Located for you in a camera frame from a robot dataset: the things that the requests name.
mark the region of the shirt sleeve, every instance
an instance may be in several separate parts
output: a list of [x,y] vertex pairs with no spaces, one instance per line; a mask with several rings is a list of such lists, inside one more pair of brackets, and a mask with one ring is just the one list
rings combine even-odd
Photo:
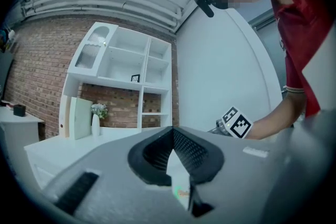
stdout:
[[286,76],[287,76],[286,81],[287,91],[294,93],[304,93],[305,91],[303,89],[300,77],[288,53],[286,53],[285,63],[286,63]]

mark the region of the brick wall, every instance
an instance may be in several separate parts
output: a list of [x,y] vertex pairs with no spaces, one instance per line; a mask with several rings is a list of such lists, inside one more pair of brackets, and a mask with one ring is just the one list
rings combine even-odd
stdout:
[[[25,22],[14,30],[19,35],[9,72],[5,99],[23,104],[27,112],[45,121],[45,137],[58,135],[58,110],[66,72],[71,59],[94,22],[118,24],[172,43],[173,124],[179,123],[177,52],[175,39],[141,25],[103,16],[58,16]],[[137,91],[91,86],[80,87],[79,96],[105,103],[109,117],[102,126],[136,127]],[[144,109],[160,109],[155,94],[144,95]],[[143,119],[145,127],[158,126],[158,117]]]

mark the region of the white paper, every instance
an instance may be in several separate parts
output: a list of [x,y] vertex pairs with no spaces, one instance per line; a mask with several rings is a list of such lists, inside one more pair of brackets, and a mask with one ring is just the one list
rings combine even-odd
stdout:
[[172,150],[167,164],[167,175],[172,178],[173,195],[182,204],[185,210],[188,210],[190,196],[190,175],[184,168],[179,157]]

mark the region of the white desk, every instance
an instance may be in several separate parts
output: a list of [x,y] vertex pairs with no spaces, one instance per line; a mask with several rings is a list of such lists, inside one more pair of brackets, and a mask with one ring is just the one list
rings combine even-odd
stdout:
[[39,187],[43,189],[60,171],[96,147],[141,132],[141,129],[137,128],[101,127],[100,130],[101,135],[98,137],[89,135],[72,140],[58,135],[25,146],[31,169]]
[[24,146],[39,141],[38,123],[42,120],[26,113],[15,116],[13,110],[0,107],[0,142],[16,178],[28,187],[38,188]]

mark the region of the striped sleeve cuff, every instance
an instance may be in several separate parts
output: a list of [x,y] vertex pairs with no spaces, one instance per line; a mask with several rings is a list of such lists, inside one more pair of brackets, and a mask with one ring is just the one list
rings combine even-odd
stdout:
[[286,86],[286,90],[288,92],[293,92],[293,93],[304,93],[305,92],[303,88],[292,88],[288,86]]

